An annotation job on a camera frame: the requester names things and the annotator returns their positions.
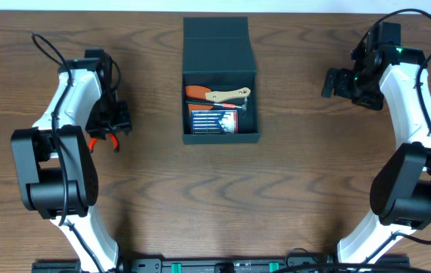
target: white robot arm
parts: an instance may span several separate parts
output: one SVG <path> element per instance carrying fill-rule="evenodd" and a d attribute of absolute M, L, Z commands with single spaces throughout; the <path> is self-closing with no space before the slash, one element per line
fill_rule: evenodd
<path fill-rule="evenodd" d="M 354 70 L 330 69 L 323 88 L 322 96 L 331 96 L 329 91 L 334 88 L 335 95 L 373 110 L 382 108 L 385 97 L 397 148 L 373 181 L 372 209 L 349 236 L 339 241 L 339 262 L 373 264 L 402 238 L 394 234 L 411 235 L 431 223 L 431 194 L 425 193 L 431 186 L 419 181 L 422 170 L 431 171 L 431 135 L 415 88 L 424 57 L 422 51 L 399 44 L 399 24 L 376 25 L 367 44 L 353 52 Z M 420 90 L 431 120 L 427 76 L 424 69 Z"/>
<path fill-rule="evenodd" d="M 59 228 L 79 256 L 83 271 L 107 272 L 118 267 L 119 246 L 109 236 L 95 207 L 97 174 L 83 134 L 104 138 L 120 130 L 128 133 L 129 112 L 126 102 L 118 102 L 116 89 L 111 88 L 113 61 L 104 51 L 90 49 L 85 58 L 67 63 L 70 88 L 66 88 L 69 73 L 61 66 L 57 92 L 44 115 L 31 129 L 16 130 L 11 146 L 23 204 L 59 225 L 64 204 L 61 170 L 41 169 L 38 165 L 58 157 L 52 145 L 52 112 L 58 107 L 56 130 L 66 162 L 69 208 Z"/>

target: wooden table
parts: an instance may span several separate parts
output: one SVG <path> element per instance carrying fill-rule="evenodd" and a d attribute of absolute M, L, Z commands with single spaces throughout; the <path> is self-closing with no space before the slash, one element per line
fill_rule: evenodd
<path fill-rule="evenodd" d="M 57 66 L 32 44 L 40 32 L 66 58 L 101 46 L 119 63 L 119 95 L 133 132 L 121 151 L 99 143 L 97 205 L 129 253 L 165 257 L 282 256 L 293 247 L 334 251 L 370 209 L 370 185 L 395 151 L 387 107 L 371 111 L 320 97 L 330 67 L 379 18 L 354 14 L 247 14 L 258 66 L 261 141 L 184 146 L 183 17 L 236 14 L 0 12 L 0 271 L 28 272 L 37 259 L 75 259 L 49 221 L 20 201 L 10 136 L 46 109 Z M 405 15 L 405 45 L 431 49 L 431 24 Z M 431 64 L 429 66 L 431 86 Z M 417 234 L 431 238 L 431 226 Z M 431 270 L 431 246 L 392 249 Z"/>

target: box lid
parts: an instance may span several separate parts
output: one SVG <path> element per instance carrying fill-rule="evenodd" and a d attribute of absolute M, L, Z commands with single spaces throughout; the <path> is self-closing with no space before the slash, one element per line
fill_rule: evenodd
<path fill-rule="evenodd" d="M 256 72 L 247 17 L 183 19 L 183 73 Z"/>

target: dark green box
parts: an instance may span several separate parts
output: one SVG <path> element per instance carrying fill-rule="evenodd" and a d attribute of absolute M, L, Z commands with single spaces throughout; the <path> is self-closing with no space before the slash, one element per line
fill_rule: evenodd
<path fill-rule="evenodd" d="M 247 17 L 187 17 L 183 19 L 183 143 L 257 143 L 258 128 L 255 67 Z M 195 135 L 190 133 L 190 114 L 185 86 L 206 86 L 229 91 L 251 89 L 245 117 L 239 116 L 239 133 Z"/>

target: pliers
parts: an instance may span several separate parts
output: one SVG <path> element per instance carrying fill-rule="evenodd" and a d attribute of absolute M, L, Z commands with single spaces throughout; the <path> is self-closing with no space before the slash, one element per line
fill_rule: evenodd
<path fill-rule="evenodd" d="M 117 137 L 113 134 L 113 133 L 108 133 L 107 134 L 109 136 L 109 138 L 111 139 L 113 145 L 114 145 L 114 152 L 119 152 L 119 141 L 117 140 Z M 91 153 L 94 152 L 94 146 L 97 143 L 99 139 L 97 138 L 92 138 L 89 142 L 89 151 Z"/>

